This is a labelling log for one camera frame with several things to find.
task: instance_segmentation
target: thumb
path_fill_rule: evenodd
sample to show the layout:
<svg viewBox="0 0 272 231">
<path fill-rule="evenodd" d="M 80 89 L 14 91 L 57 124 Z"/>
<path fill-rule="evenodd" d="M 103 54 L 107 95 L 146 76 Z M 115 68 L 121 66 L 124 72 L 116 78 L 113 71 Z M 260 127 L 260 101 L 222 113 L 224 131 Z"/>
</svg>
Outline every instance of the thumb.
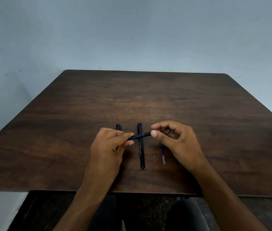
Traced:
<svg viewBox="0 0 272 231">
<path fill-rule="evenodd" d="M 166 147 L 171 148 L 174 144 L 174 139 L 169 138 L 167 135 L 159 132 L 159 131 L 151 131 L 151 135 L 160 143 L 164 144 Z"/>
</svg>

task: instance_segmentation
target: leg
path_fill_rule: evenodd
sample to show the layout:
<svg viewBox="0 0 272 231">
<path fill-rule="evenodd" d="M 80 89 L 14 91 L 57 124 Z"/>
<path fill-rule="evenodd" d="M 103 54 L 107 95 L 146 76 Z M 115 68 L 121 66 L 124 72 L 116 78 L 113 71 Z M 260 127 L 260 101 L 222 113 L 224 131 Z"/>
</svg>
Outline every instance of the leg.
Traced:
<svg viewBox="0 0 272 231">
<path fill-rule="evenodd" d="M 165 231 L 172 230 L 209 231 L 209 227 L 198 205 L 181 199 L 167 213 Z"/>
<path fill-rule="evenodd" d="M 88 231 L 121 231 L 122 220 L 117 213 L 114 195 L 106 195 L 94 214 Z"/>
</svg>

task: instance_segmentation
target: dark speckled floor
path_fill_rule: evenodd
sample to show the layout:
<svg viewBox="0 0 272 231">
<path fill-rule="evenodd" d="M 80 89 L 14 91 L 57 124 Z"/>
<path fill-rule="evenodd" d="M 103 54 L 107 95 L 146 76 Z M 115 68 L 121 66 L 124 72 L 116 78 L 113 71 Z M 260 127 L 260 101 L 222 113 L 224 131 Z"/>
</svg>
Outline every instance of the dark speckled floor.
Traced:
<svg viewBox="0 0 272 231">
<path fill-rule="evenodd" d="M 71 204 L 75 193 L 32 191 L 28 194 L 9 231 L 51 231 Z M 218 225 L 203 198 L 190 198 L 200 207 L 211 231 Z M 127 231 L 164 230 L 166 214 L 176 197 L 118 195 L 116 203 Z M 272 199 L 242 199 L 246 206 L 272 230 Z"/>
</svg>

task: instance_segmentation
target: person's left arm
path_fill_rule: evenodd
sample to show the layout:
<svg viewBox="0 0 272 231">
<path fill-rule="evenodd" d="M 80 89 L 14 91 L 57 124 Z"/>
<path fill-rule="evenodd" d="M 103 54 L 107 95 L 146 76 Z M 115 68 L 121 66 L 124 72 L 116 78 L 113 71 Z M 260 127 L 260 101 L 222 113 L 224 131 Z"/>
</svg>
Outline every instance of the person's left arm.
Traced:
<svg viewBox="0 0 272 231">
<path fill-rule="evenodd" d="M 93 215 L 119 173 L 124 149 L 134 143 L 127 141 L 132 135 L 107 128 L 99 131 L 91 146 L 84 181 L 54 231 L 88 229 Z"/>
</svg>

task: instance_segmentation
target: table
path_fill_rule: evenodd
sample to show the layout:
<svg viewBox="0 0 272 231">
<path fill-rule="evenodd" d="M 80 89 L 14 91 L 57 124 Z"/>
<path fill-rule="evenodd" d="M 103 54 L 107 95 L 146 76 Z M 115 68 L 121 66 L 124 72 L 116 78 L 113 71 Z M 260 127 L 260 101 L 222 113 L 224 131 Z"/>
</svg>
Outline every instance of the table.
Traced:
<svg viewBox="0 0 272 231">
<path fill-rule="evenodd" d="M 226 74 L 65 70 L 0 131 L 0 191 L 80 186 L 100 127 L 135 132 L 162 120 L 192 126 L 204 155 L 239 196 L 272 197 L 272 113 Z M 134 144 L 111 192 L 200 195 L 158 142 Z"/>
</svg>

